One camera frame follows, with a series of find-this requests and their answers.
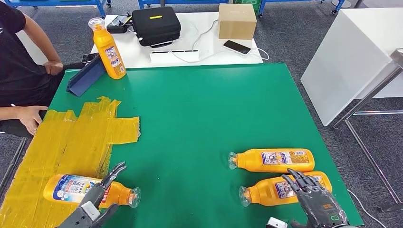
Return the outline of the person's left hand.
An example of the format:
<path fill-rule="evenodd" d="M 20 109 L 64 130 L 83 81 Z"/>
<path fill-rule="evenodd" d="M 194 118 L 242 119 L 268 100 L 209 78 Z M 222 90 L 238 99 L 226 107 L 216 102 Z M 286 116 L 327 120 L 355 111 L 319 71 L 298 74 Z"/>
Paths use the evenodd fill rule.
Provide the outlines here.
<path fill-rule="evenodd" d="M 64 65 L 58 61 L 48 61 L 44 63 L 43 66 L 46 70 L 46 73 L 53 76 L 56 76 L 59 73 L 61 73 L 64 68 Z"/>

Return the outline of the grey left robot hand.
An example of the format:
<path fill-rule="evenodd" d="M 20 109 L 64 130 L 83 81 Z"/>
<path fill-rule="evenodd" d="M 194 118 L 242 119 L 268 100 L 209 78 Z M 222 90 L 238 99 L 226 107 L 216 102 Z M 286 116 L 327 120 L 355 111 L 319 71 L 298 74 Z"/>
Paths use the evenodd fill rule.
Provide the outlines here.
<path fill-rule="evenodd" d="M 118 163 L 108 175 L 95 184 L 84 196 L 79 204 L 80 220 L 76 222 L 78 228 L 100 228 L 117 211 L 118 204 L 113 203 L 104 212 L 99 211 L 106 190 L 111 186 L 117 175 L 127 168 L 125 162 Z"/>

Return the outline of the person's right hand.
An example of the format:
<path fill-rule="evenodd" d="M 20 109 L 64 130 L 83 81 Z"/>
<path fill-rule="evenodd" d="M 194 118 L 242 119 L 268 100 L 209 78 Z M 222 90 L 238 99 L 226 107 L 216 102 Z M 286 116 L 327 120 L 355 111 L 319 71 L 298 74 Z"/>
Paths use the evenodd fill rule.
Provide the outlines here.
<path fill-rule="evenodd" d="M 16 106 L 16 118 L 26 127 L 31 135 L 35 135 L 38 126 L 42 123 L 42 117 L 39 115 L 42 111 L 47 111 L 46 106 Z"/>

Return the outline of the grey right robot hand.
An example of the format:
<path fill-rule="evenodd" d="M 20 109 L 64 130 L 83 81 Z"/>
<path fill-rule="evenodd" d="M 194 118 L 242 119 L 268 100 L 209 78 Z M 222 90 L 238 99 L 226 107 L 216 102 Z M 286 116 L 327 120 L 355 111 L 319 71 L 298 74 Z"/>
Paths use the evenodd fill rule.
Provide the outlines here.
<path fill-rule="evenodd" d="M 293 220 L 293 228 L 342 228 L 350 225 L 347 215 L 330 191 L 324 188 L 314 177 L 288 168 L 293 176 L 282 178 L 290 185 L 304 213 L 307 216 L 305 225 Z"/>

